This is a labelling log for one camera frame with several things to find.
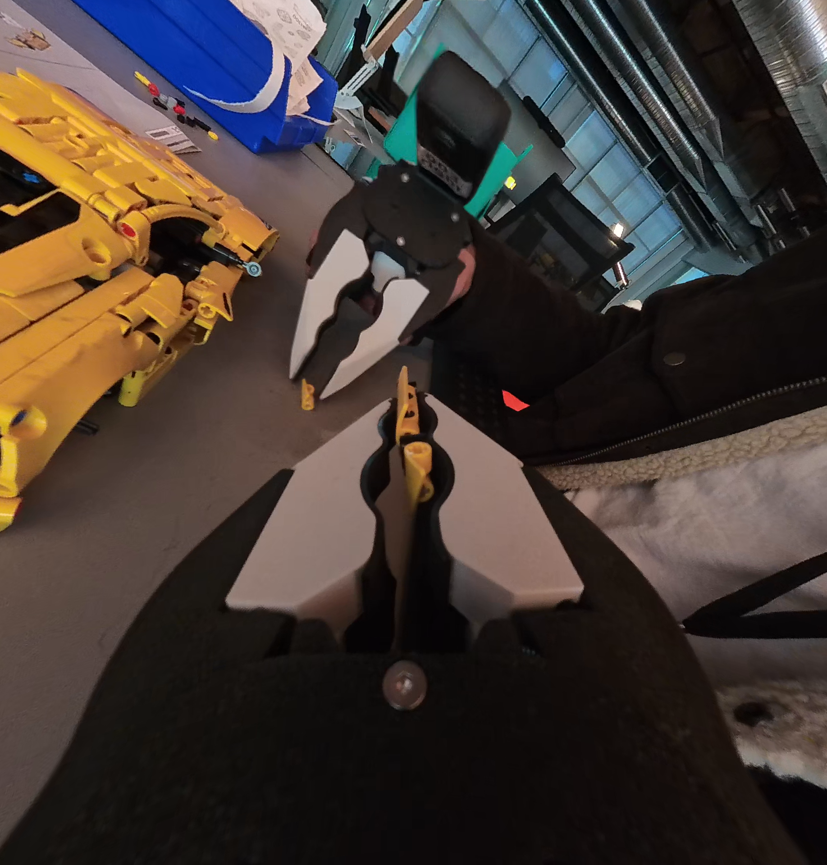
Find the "person's white shirt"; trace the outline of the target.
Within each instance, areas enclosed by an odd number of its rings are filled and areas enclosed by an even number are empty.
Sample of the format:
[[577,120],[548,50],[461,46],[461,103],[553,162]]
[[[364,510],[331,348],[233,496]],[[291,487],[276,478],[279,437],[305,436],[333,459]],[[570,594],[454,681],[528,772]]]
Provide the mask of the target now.
[[[827,443],[682,478],[567,494],[681,621],[827,551]],[[827,610],[827,574],[765,611]],[[689,637],[716,687],[827,681],[827,639]]]

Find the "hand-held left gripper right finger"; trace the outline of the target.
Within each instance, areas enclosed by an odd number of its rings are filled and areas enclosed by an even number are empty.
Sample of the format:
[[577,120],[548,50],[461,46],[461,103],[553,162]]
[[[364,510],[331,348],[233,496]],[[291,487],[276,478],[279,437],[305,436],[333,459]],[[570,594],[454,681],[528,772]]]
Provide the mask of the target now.
[[453,480],[439,505],[451,559],[449,599],[465,619],[576,602],[583,583],[539,504],[522,462],[433,395],[436,445]]

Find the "cluster of small coloured bricks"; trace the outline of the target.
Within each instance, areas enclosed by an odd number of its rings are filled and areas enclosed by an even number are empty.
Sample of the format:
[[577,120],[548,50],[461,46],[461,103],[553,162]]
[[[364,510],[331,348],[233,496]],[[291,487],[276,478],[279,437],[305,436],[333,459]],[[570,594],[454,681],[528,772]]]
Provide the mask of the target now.
[[187,112],[187,106],[183,100],[160,92],[157,84],[150,81],[148,77],[139,71],[134,72],[134,77],[150,94],[153,105],[165,112],[172,113],[178,124],[191,128],[199,128],[210,139],[214,141],[219,140],[218,134],[213,131],[213,128],[209,124]]

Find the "silver ventilation duct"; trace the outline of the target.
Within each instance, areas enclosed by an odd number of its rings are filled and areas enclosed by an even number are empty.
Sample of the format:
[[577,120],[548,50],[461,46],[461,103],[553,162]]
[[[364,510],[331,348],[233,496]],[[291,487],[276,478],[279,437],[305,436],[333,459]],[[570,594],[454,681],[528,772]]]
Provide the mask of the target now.
[[827,1],[734,1],[827,184]]

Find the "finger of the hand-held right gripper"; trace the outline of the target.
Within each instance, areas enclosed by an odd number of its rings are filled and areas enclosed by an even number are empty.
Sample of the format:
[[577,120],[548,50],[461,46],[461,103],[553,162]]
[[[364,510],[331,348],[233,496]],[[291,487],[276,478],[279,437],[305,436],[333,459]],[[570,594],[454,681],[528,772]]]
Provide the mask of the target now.
[[357,333],[348,331],[346,340],[328,347],[325,336],[334,323],[344,300],[354,309],[357,295],[371,287],[372,267],[363,239],[343,228],[330,246],[324,241],[314,253],[324,254],[321,264],[307,281],[293,337],[289,379],[310,381],[350,381],[361,374],[360,340],[368,324]]
[[321,401],[347,387],[393,352],[429,291],[415,278],[394,278],[382,294],[376,318],[354,333],[343,329],[342,340],[329,352],[328,380],[319,393]]

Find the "white barcode label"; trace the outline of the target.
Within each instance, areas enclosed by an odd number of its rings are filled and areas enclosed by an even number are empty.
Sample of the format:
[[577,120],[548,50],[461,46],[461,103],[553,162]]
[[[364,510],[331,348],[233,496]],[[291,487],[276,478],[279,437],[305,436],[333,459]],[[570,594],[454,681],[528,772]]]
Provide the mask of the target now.
[[180,126],[165,126],[145,132],[145,137],[176,155],[197,154],[201,148],[183,132]]

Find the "black perforated panel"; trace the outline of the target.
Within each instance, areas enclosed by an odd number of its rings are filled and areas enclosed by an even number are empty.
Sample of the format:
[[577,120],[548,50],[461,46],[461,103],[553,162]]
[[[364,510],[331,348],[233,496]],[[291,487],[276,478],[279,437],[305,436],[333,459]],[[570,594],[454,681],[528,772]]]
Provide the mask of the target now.
[[457,356],[444,341],[431,349],[429,393],[481,433],[508,448],[510,416],[503,391],[477,366]]

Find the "person's right hand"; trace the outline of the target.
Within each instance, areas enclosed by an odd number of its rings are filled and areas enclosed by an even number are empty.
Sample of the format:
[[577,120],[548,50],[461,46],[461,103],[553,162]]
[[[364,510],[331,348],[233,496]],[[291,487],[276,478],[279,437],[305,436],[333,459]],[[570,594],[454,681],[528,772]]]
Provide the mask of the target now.
[[457,260],[458,263],[461,265],[462,269],[457,276],[453,291],[451,293],[451,297],[449,298],[446,306],[447,309],[455,302],[461,300],[471,289],[471,285],[475,275],[475,246],[473,244],[465,246],[459,252]]

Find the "green model box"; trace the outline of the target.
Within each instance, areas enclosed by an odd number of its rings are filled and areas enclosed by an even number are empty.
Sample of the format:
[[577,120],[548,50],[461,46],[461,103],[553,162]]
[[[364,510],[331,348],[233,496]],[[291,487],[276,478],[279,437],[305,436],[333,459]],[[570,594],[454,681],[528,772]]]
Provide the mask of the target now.
[[384,150],[422,169],[480,219],[533,145],[503,142],[512,119],[502,94],[456,53],[440,49],[387,133]]

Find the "yellow brick car model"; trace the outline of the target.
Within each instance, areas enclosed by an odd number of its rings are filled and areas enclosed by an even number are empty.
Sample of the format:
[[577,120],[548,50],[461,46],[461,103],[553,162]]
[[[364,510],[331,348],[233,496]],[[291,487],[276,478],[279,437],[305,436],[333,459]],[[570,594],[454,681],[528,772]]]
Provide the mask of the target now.
[[169,147],[0,71],[0,532],[96,402],[137,405],[232,321],[277,240]]

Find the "grey desk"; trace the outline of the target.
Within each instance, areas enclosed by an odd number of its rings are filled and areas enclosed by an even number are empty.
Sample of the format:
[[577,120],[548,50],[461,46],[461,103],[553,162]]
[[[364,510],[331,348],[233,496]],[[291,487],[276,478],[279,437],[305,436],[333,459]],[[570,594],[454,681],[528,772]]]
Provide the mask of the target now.
[[0,533],[0,844],[43,789],[116,646],[160,582],[278,470],[393,393],[400,367],[428,384],[430,344],[397,350],[300,408],[289,352],[304,259],[351,187],[320,147],[257,156],[194,136],[188,161],[279,232],[234,319],[214,329],[136,407],[89,414],[27,488]]

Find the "yellow beam with black pin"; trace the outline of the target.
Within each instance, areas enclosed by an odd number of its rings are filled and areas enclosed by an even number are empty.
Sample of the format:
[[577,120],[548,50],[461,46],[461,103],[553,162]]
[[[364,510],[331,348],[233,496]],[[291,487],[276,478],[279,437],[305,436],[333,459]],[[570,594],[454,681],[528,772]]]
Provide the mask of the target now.
[[429,416],[423,415],[417,384],[410,377],[408,366],[401,367],[397,381],[396,395],[396,444],[402,447],[415,438],[430,434]]

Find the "person's right forearm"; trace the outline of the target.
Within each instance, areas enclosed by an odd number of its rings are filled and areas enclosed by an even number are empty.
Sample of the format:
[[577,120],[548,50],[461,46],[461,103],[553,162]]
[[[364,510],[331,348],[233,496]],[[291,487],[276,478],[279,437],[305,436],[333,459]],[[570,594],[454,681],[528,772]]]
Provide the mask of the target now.
[[527,403],[504,440],[528,464],[644,458],[827,406],[827,225],[742,274],[603,314],[471,229],[471,287],[418,336]]

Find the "white papers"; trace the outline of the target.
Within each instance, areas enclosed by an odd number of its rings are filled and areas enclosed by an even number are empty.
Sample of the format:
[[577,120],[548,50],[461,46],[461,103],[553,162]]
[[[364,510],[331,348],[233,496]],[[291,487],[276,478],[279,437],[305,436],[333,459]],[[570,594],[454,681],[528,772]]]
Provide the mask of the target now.
[[311,107],[309,98],[322,81],[311,62],[311,54],[326,30],[316,2],[233,1],[233,5],[290,61],[287,115],[306,115]]

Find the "blue plastic bin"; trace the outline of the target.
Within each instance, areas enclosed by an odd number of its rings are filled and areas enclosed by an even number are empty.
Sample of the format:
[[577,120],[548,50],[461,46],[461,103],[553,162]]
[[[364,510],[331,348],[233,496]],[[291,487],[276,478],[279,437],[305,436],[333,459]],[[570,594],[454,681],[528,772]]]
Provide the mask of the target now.
[[315,62],[319,82],[303,114],[289,114],[294,66],[232,2],[77,1],[221,129],[255,154],[323,141],[338,86]]

